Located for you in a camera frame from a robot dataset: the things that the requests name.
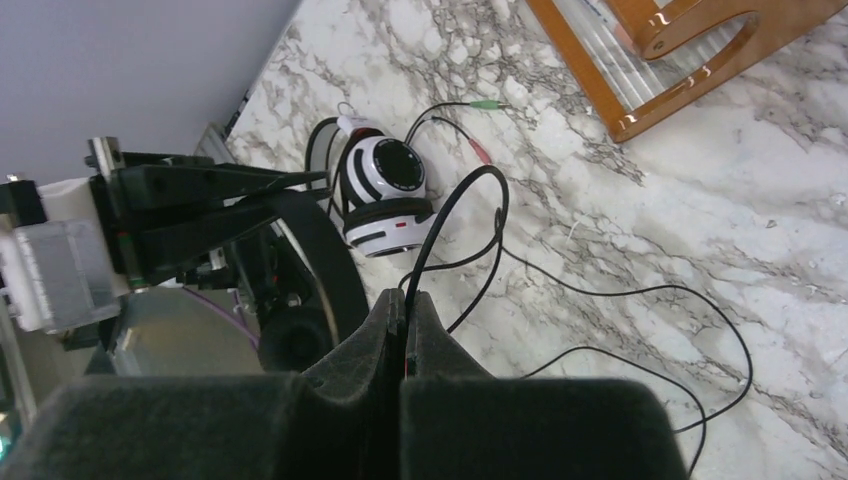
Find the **small black on-ear headphones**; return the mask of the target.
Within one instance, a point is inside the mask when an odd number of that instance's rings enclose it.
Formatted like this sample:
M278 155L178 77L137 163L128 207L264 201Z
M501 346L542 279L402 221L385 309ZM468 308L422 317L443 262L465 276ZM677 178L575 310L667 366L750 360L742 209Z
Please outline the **small black on-ear headphones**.
M285 190L265 204L283 226L281 293L260 316L258 359L267 372L303 372L361 326L368 300L349 248L315 199Z

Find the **white black gaming headset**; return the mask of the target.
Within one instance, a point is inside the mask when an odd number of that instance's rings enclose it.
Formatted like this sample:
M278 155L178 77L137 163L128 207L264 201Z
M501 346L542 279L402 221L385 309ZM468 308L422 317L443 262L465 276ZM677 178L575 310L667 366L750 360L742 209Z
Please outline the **white black gaming headset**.
M414 250L426 239L436 210L426 198L427 172L409 144L366 117L321 120L310 133L304 167L329 167L337 134L346 136L328 184L341 193L342 235L368 258Z

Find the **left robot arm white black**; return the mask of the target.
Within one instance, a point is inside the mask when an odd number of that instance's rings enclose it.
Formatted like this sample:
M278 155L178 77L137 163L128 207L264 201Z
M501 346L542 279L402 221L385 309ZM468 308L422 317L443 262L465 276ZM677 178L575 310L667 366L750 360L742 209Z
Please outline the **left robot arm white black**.
M160 361L198 355L220 330L167 293L170 281L235 289L263 316L309 295L270 200L298 186L324 198L324 171L124 152L113 137L89 145L90 177L1 185L1 290L19 330Z

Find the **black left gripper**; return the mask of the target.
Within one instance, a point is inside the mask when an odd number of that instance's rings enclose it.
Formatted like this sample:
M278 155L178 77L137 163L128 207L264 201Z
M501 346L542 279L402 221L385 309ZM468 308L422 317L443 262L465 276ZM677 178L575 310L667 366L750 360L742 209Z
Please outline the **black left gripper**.
M57 332L118 315L119 297L131 290L121 256L109 251L126 211L121 190L129 206L129 280L163 282L293 210L305 193L290 187L329 178L326 171L235 164L124 168L117 138L88 144L91 177L46 185L19 174L1 180L1 290L24 331Z

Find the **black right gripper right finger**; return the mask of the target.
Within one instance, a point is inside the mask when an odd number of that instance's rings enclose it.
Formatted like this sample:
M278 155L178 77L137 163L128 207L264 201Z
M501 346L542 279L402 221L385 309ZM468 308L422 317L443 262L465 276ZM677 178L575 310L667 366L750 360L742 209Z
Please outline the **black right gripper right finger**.
M645 385L498 379L447 334L429 294L417 294L410 314L417 357L399 389L400 478L687 478Z

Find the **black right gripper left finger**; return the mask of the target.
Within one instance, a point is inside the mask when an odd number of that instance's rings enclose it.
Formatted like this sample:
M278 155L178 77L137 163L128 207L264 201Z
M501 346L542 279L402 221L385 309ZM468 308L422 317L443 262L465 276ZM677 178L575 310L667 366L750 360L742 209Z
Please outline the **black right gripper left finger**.
M304 373L87 375L55 391L5 479L395 479L404 295Z

